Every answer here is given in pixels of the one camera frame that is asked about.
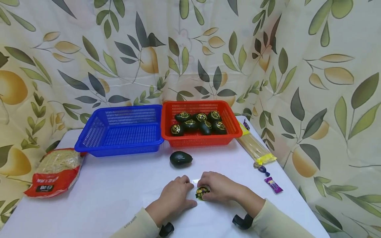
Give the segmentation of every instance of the table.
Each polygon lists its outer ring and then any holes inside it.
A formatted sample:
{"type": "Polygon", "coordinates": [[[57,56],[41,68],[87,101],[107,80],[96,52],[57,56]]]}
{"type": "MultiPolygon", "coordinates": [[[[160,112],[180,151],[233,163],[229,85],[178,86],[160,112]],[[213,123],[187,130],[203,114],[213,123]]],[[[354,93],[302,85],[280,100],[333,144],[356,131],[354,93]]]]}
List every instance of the table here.
{"type": "MultiPolygon", "coordinates": [[[[237,119],[242,123],[245,117],[237,119]]],[[[80,132],[68,131],[58,148],[74,147],[80,132]]],[[[250,132],[260,139],[251,125],[250,132]]],[[[236,140],[226,146],[181,150],[192,155],[190,167],[176,169],[170,164],[169,156],[175,149],[167,141],[157,153],[103,158],[87,155],[80,177],[69,192],[48,199],[23,198],[0,237],[108,238],[143,205],[155,200],[170,180],[184,174],[190,180],[199,179],[204,171],[219,172],[248,186],[315,237],[329,237],[277,162],[266,165],[284,190],[275,195],[263,181],[264,174],[253,168],[253,159],[236,140]]],[[[189,194],[192,199],[194,196],[195,189],[189,194]]],[[[244,218],[246,212],[235,202],[221,205],[198,201],[197,207],[171,221],[175,231],[170,237],[252,237],[233,225],[236,214],[244,218]]]]}

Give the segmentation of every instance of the avocado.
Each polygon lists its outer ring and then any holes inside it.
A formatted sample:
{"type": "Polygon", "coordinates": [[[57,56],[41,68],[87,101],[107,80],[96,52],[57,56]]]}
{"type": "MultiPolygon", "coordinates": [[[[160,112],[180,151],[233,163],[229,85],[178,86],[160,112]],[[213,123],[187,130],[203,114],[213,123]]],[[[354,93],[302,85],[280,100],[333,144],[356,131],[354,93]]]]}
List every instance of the avocado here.
{"type": "Polygon", "coordinates": [[[182,113],[176,114],[174,116],[174,118],[178,122],[185,122],[185,121],[191,119],[191,115],[189,113],[187,113],[187,112],[182,112],[182,113]]]}
{"type": "Polygon", "coordinates": [[[184,135],[184,128],[182,125],[175,124],[171,126],[171,134],[173,136],[183,136],[184,135]]]}
{"type": "Polygon", "coordinates": [[[219,134],[219,135],[226,135],[226,127],[221,121],[214,122],[212,124],[212,130],[214,133],[219,134]]]}
{"type": "Polygon", "coordinates": [[[204,136],[212,134],[212,125],[208,121],[202,121],[199,124],[199,130],[204,136]]]}
{"type": "Polygon", "coordinates": [[[173,166],[181,166],[181,165],[186,165],[192,162],[193,158],[190,154],[187,154],[182,151],[176,151],[171,154],[169,157],[171,164],[173,166]]]}
{"type": "Polygon", "coordinates": [[[196,113],[193,115],[193,120],[197,121],[197,122],[201,122],[201,121],[206,121],[207,120],[207,115],[205,115],[205,113],[196,113]]]}
{"type": "Polygon", "coordinates": [[[222,121],[222,118],[218,111],[212,111],[208,114],[208,120],[211,122],[222,121]]]}
{"type": "Polygon", "coordinates": [[[197,122],[193,119],[187,120],[186,122],[182,123],[182,127],[187,132],[194,132],[197,130],[198,125],[197,122]]]}

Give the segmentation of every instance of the red plastic basket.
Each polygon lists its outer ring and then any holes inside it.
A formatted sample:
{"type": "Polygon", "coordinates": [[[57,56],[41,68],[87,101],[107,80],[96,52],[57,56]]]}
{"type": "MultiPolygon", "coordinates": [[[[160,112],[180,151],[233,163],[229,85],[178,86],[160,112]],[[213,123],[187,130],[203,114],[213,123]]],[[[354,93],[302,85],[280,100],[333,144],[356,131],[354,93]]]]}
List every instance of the red plastic basket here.
{"type": "Polygon", "coordinates": [[[206,145],[227,145],[232,139],[241,137],[242,130],[232,109],[225,101],[185,101],[185,102],[165,102],[162,111],[162,137],[169,142],[172,147],[190,147],[206,145]],[[218,111],[226,127],[226,135],[203,136],[199,131],[195,133],[185,133],[184,136],[172,136],[171,126],[178,122],[174,119],[176,114],[187,112],[195,114],[203,112],[208,114],[211,111],[218,111]]]}

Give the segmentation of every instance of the curtain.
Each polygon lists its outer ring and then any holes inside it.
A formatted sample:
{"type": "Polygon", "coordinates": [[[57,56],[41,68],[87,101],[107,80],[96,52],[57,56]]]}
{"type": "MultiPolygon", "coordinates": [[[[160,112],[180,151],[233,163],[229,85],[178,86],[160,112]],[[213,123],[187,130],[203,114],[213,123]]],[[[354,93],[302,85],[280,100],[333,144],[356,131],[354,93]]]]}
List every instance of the curtain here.
{"type": "Polygon", "coordinates": [[[380,7],[0,0],[0,227],[46,151],[94,110],[224,100],[332,237],[381,237],[380,7]]]}

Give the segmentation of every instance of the blue plastic basket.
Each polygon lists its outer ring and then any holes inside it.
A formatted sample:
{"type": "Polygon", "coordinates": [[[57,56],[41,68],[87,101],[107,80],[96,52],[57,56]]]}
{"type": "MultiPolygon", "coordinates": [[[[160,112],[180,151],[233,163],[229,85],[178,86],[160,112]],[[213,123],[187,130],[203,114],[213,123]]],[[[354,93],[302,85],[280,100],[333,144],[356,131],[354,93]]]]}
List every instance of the blue plastic basket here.
{"type": "Polygon", "coordinates": [[[74,148],[96,157],[156,152],[164,141],[161,113],[161,105],[97,109],[74,148]]]}

